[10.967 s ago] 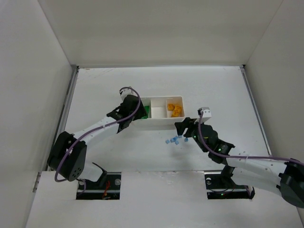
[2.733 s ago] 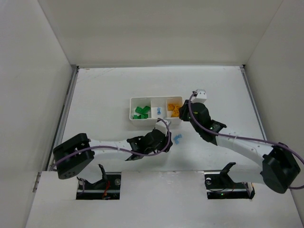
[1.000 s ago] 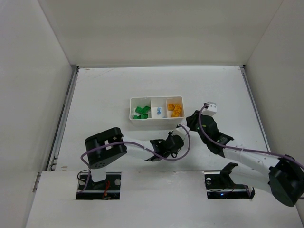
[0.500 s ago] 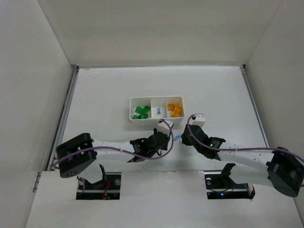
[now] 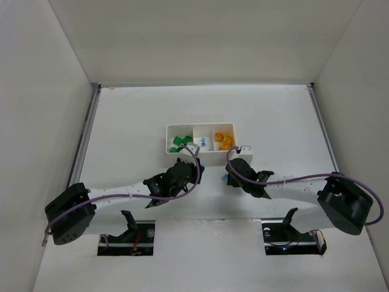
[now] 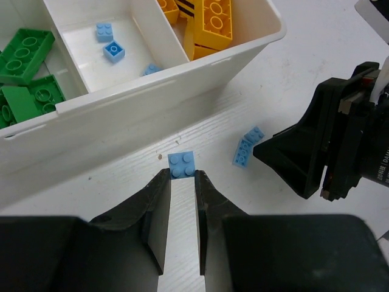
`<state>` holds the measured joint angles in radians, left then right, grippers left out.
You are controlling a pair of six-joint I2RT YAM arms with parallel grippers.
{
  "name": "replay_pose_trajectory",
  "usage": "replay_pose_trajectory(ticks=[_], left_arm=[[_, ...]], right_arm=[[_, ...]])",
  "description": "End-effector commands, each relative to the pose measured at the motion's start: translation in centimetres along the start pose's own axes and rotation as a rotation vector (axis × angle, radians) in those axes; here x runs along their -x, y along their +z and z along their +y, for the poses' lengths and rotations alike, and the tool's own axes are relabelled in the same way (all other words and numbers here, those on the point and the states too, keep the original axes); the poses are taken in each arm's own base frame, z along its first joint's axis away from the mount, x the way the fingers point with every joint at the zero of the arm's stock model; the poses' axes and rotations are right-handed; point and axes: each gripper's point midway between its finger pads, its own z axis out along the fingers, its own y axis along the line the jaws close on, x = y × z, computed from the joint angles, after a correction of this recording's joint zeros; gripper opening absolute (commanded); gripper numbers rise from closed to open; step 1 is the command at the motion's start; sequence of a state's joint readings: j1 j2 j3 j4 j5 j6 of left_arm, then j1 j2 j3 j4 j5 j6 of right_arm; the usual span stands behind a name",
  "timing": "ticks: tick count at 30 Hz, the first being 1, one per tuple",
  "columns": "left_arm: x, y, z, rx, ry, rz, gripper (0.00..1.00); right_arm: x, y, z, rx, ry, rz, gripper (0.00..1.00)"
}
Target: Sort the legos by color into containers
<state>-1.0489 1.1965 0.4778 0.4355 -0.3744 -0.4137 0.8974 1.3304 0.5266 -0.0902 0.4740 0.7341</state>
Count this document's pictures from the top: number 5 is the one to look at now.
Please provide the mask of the green lego brick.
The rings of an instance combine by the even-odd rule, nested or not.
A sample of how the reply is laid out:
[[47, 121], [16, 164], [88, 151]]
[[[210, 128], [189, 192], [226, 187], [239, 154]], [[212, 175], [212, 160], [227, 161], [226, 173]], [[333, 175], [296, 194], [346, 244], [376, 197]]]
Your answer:
[[182, 143], [182, 138], [176, 136], [176, 137], [173, 139], [173, 144], [174, 144], [174, 145], [180, 146], [181, 143]]

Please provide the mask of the long yellow lego brick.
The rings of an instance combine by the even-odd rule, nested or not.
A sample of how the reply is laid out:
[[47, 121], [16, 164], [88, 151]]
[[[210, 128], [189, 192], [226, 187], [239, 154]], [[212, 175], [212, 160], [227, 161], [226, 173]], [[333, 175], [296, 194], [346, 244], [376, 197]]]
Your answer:
[[215, 142], [222, 142], [224, 139], [224, 136], [225, 136], [224, 133], [214, 133]]

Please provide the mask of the yellow lego piece with flower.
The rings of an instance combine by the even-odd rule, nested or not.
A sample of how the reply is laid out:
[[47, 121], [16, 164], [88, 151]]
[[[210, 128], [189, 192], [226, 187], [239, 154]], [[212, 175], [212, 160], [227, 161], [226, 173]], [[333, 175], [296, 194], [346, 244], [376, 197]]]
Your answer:
[[219, 146], [219, 151], [227, 151], [230, 149], [233, 138], [231, 136], [225, 135]]

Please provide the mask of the green and yellow lego stack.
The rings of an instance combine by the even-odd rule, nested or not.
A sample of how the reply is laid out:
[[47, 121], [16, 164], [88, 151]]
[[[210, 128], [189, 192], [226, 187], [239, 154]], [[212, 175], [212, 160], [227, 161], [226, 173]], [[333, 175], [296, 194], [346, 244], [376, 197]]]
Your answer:
[[180, 147], [171, 147], [171, 148], [170, 148], [170, 152], [171, 152], [171, 153], [179, 153], [180, 150], [181, 150]]

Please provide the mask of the green yellow lego block pair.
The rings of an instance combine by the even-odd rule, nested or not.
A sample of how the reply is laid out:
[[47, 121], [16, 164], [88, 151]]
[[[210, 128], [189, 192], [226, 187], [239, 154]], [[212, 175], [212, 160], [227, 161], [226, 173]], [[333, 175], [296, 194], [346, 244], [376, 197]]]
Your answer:
[[192, 142], [193, 141], [193, 137], [192, 136], [185, 136], [183, 139], [182, 139], [182, 144], [184, 145], [187, 145], [188, 143]]

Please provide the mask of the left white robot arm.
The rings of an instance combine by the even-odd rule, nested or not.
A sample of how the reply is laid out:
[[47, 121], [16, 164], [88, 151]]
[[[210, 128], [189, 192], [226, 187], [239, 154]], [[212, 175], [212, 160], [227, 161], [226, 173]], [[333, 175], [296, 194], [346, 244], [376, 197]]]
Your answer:
[[71, 243], [83, 235], [120, 236], [129, 229], [133, 211], [188, 195], [201, 182], [203, 171], [199, 159], [178, 159], [165, 172], [135, 185], [92, 189], [75, 183], [44, 208], [48, 220], [44, 231], [55, 245]]

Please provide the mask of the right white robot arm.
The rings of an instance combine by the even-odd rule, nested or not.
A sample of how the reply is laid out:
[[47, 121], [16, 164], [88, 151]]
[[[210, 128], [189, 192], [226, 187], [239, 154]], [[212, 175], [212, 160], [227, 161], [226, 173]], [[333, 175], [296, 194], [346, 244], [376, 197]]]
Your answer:
[[346, 234], [359, 235], [373, 204], [373, 199], [354, 181], [336, 172], [321, 178], [294, 181], [271, 171], [256, 172], [242, 158], [230, 160], [225, 169], [227, 184], [242, 188], [254, 198], [312, 204], [305, 209], [292, 207], [283, 219], [283, 224], [301, 234], [337, 228]]

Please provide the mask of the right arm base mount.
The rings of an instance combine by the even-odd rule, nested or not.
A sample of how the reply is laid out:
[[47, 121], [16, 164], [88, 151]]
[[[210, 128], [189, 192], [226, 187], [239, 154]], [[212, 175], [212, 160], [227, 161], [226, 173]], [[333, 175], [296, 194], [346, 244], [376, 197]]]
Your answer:
[[319, 255], [327, 251], [323, 232], [314, 229], [300, 233], [291, 226], [292, 216], [297, 208], [291, 209], [283, 218], [261, 221], [264, 251], [267, 256]]

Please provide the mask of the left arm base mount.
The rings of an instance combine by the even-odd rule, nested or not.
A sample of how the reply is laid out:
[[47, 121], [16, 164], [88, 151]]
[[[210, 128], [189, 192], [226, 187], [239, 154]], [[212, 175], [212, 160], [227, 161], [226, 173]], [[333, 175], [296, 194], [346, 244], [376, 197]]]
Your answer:
[[136, 221], [130, 211], [121, 211], [126, 229], [118, 236], [102, 234], [98, 256], [152, 256], [154, 254], [155, 221]]

